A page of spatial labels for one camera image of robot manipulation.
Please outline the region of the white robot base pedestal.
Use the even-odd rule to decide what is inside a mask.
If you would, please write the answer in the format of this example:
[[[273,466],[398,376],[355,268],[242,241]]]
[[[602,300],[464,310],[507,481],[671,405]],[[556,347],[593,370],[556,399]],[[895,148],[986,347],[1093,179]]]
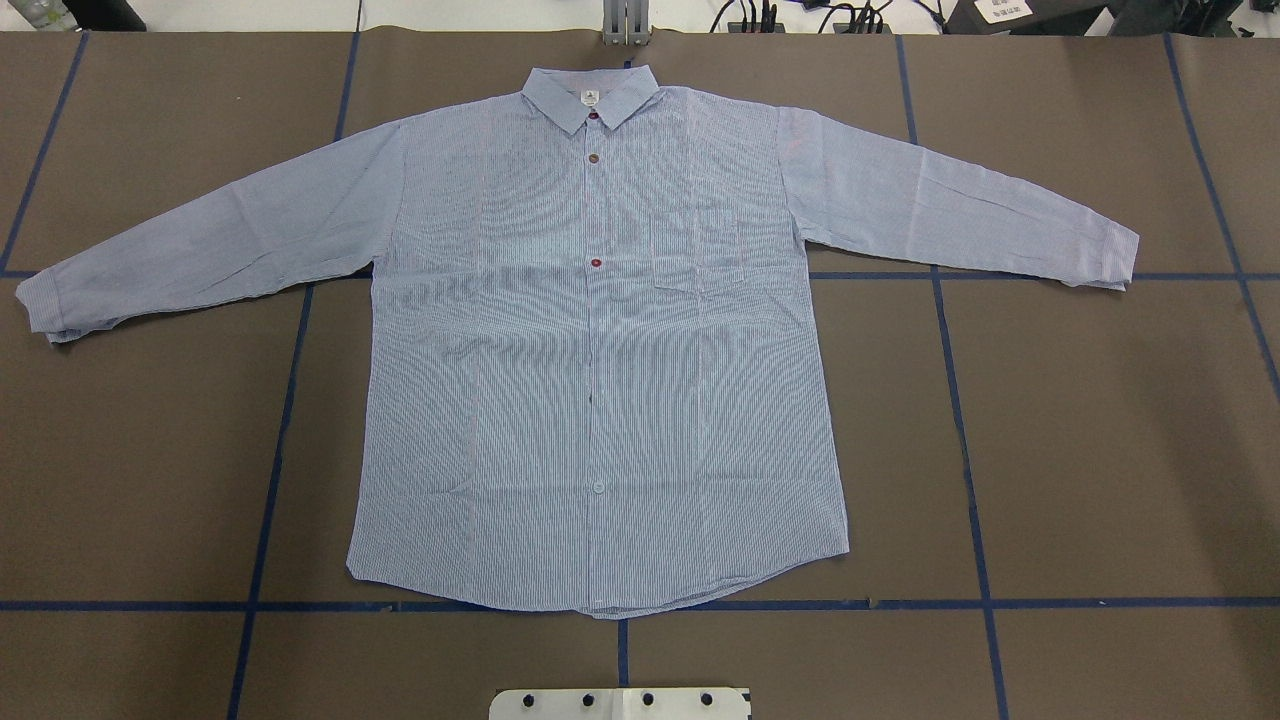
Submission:
[[[732,687],[509,689],[489,719],[751,719],[750,691]]]

